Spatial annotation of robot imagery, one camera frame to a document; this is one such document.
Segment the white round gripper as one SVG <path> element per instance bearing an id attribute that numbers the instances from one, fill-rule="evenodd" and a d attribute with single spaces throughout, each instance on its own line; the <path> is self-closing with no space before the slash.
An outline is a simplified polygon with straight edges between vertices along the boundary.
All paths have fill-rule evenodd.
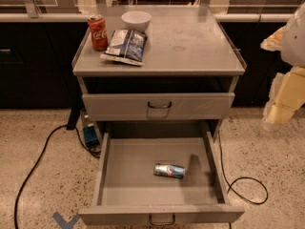
<path id="1" fill-rule="evenodd" d="M 294 66 L 288 73 L 278 73 L 263 111 L 263 128 L 273 132 L 287 124 L 305 104 L 305 3 L 288 20 L 260 44 L 260 48 L 275 52 L 281 49 L 284 62 Z"/>

